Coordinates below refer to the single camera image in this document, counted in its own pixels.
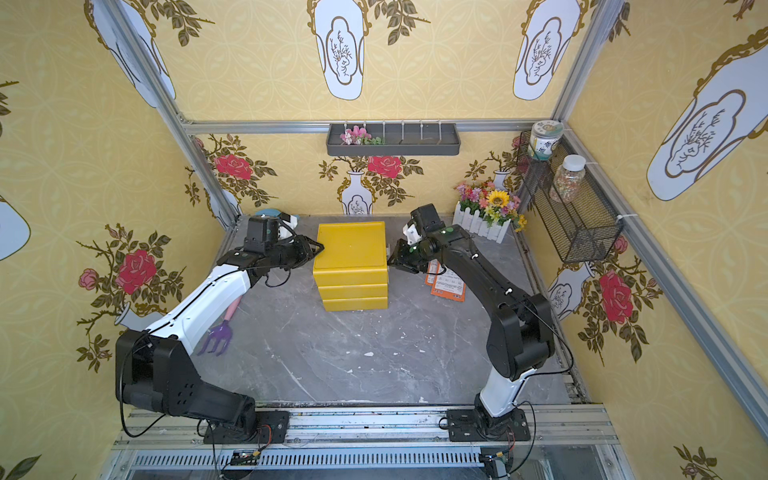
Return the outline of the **orange seed bag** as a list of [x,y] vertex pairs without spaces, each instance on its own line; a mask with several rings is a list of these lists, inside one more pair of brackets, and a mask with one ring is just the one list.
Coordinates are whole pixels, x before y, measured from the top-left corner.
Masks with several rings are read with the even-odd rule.
[[466,284],[452,271],[446,271],[437,275],[432,284],[431,294],[439,298],[464,302],[466,297]]
[[441,264],[438,260],[431,260],[428,264],[425,283],[427,285],[433,285],[437,279],[437,276],[441,272]]

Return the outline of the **yellow three-drawer cabinet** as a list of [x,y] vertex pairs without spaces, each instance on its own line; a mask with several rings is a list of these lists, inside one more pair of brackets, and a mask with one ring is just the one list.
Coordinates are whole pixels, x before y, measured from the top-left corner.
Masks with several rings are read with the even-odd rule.
[[324,223],[313,277],[328,312],[383,310],[389,305],[385,223]]

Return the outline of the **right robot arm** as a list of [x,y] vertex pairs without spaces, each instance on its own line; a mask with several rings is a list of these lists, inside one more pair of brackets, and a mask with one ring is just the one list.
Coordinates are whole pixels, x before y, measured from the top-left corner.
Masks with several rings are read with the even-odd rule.
[[458,224],[445,225],[432,204],[411,212],[403,234],[388,259],[390,266],[425,273],[436,260],[464,282],[489,315],[486,351],[492,370],[477,396],[476,410],[488,421],[507,416],[526,380],[555,353],[549,301],[508,280],[471,235]]

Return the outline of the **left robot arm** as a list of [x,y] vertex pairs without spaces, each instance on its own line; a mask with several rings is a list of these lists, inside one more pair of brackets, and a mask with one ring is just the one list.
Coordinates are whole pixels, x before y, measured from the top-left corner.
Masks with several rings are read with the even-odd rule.
[[189,296],[146,328],[120,335],[115,396],[121,407],[206,422],[207,442],[256,440],[254,399],[204,381],[191,356],[209,328],[271,270],[290,272],[322,250],[296,233],[297,224],[283,212],[251,216],[242,246],[224,253]]

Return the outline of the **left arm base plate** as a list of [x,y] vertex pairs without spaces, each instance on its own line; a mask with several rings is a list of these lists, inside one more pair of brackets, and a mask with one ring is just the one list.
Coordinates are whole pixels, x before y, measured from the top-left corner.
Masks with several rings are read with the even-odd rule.
[[281,444],[285,441],[290,413],[287,410],[247,412],[235,424],[213,423],[206,428],[205,444]]

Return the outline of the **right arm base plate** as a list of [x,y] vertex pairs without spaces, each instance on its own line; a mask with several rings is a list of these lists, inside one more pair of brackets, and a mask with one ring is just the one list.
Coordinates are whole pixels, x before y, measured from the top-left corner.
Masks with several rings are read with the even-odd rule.
[[441,425],[452,442],[529,441],[529,427],[525,412],[520,408],[501,417],[492,417],[476,408],[447,410]]

